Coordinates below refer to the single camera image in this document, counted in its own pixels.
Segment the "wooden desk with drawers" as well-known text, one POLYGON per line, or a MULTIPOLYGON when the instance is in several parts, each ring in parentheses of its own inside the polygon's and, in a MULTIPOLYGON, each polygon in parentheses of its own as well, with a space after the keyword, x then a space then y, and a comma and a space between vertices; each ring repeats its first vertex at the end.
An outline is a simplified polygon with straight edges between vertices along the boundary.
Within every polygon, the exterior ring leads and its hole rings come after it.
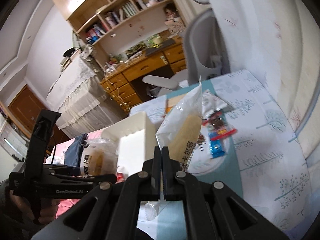
POLYGON ((125 113, 130 108, 151 100, 146 92, 147 84, 143 78, 147 75, 170 78, 186 68, 183 52, 183 39, 174 37, 168 46, 161 46, 155 52, 122 63, 115 72, 106 74, 101 86, 125 113))

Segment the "dark blue folded cloth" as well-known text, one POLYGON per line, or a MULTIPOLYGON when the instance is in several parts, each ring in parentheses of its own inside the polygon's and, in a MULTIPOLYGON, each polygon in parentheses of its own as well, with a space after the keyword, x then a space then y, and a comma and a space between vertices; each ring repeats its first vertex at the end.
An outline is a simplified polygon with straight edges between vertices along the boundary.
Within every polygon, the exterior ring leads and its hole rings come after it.
POLYGON ((65 152, 65 165, 80 167, 82 152, 87 144, 86 139, 86 133, 74 139, 65 152))

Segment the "brown wafer cracker pack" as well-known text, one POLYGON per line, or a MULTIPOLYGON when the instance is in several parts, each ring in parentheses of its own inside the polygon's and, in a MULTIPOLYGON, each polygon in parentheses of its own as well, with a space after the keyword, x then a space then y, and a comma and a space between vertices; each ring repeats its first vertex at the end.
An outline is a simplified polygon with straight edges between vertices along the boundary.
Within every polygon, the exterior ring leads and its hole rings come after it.
POLYGON ((168 114, 170 110, 180 101, 179 97, 170 98, 167 100, 165 112, 168 114))

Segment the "blue small candy packet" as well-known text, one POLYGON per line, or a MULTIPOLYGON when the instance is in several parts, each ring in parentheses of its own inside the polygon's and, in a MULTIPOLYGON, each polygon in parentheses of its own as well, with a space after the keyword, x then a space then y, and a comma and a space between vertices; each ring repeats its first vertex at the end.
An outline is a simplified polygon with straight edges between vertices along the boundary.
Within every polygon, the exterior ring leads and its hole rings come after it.
POLYGON ((216 132, 209 133, 209 148, 212 158, 218 158, 225 155, 225 150, 222 145, 224 135, 219 135, 216 132))

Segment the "white plastic storage bin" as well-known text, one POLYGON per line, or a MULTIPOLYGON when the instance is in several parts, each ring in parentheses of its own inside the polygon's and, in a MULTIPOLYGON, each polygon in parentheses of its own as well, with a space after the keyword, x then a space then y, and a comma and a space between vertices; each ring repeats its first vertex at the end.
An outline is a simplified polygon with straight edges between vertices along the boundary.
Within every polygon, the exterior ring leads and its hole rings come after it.
POLYGON ((142 171, 144 161, 152 159, 157 146, 156 126, 140 111, 107 128, 101 137, 117 144, 117 173, 125 178, 142 171))

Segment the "white red packet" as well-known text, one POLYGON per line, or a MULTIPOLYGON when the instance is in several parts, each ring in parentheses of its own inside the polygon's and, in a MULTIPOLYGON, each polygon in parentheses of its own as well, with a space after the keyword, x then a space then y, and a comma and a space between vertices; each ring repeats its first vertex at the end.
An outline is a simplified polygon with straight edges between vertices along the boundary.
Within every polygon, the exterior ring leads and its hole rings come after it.
POLYGON ((215 112, 228 107, 228 103, 215 96, 210 90, 202 93, 202 118, 208 119, 215 112))

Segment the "pink bed blanket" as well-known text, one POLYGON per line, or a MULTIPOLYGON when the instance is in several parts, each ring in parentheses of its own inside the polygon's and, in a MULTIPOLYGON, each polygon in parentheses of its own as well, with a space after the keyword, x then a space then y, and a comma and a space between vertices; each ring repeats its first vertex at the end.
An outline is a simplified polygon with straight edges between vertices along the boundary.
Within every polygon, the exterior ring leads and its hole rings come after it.
MULTIPOLYGON (((87 140, 91 139, 97 139, 101 137, 101 134, 103 132, 104 128, 99 129, 97 131, 88 133, 87 135, 87 140)), ((54 156, 54 161, 53 164, 64 164, 65 162, 65 152, 69 148, 69 146, 73 143, 74 138, 70 139, 66 142, 62 142, 60 144, 57 144, 54 147, 55 150, 55 156, 54 156)), ((79 200, 78 199, 62 199, 60 200, 60 204, 58 205, 58 210, 56 213, 56 218, 61 216, 63 213, 68 211, 73 205, 75 205, 79 200)))

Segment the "grey office chair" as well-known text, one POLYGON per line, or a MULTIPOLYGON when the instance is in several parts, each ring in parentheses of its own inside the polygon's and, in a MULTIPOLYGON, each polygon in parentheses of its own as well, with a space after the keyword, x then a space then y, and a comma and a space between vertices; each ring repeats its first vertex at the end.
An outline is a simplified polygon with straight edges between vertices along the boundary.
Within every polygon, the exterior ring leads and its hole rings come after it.
POLYGON ((213 9, 198 14, 183 34, 186 68, 173 77, 154 75, 143 77, 143 82, 159 87, 159 96, 231 72, 222 31, 213 9))

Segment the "wooden bookshelf with books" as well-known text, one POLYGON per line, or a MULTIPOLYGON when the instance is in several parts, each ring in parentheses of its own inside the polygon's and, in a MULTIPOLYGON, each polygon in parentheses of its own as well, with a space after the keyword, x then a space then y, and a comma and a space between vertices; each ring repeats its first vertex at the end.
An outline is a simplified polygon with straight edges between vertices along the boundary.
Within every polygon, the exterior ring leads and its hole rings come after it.
POLYGON ((177 0, 53 0, 76 36, 96 51, 101 66, 110 56, 127 53, 163 31, 169 36, 185 29, 177 0))

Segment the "lace covered piano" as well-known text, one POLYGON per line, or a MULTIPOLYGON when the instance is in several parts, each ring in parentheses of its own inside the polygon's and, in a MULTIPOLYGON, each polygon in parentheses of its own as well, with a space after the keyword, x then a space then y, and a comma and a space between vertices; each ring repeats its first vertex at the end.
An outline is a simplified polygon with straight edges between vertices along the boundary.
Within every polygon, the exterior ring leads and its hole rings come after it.
POLYGON ((49 109, 61 113, 56 125, 74 138, 119 122, 127 117, 103 89, 104 72, 93 58, 92 46, 76 55, 50 87, 46 97, 49 109))

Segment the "white brown large snack bag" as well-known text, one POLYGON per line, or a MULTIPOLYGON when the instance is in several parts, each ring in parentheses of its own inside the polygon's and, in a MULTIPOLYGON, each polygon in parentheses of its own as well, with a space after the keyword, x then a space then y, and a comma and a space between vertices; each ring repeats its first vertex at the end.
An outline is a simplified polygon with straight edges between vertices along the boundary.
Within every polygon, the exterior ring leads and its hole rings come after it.
POLYGON ((156 133, 160 149, 168 148, 169 157, 178 161, 182 171, 189 167, 202 123, 202 84, 182 97, 165 116, 156 133))

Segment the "orange egg yolk pastry pack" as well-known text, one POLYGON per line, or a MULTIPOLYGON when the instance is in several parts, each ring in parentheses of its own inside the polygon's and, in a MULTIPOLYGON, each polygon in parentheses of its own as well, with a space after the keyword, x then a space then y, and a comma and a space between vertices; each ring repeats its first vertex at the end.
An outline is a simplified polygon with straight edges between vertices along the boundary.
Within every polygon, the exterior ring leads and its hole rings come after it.
POLYGON ((82 177, 116 174, 118 145, 110 139, 96 138, 85 141, 80 160, 82 177))

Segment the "dark red snack packet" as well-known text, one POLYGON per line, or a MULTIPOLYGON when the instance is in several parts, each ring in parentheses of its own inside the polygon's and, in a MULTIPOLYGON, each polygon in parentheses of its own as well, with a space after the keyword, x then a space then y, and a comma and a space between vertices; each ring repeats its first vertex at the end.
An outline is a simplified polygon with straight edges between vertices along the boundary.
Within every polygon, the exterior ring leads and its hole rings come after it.
POLYGON ((208 119, 203 120, 202 124, 208 130, 211 141, 225 139, 238 132, 235 127, 222 118, 221 112, 213 113, 208 119))

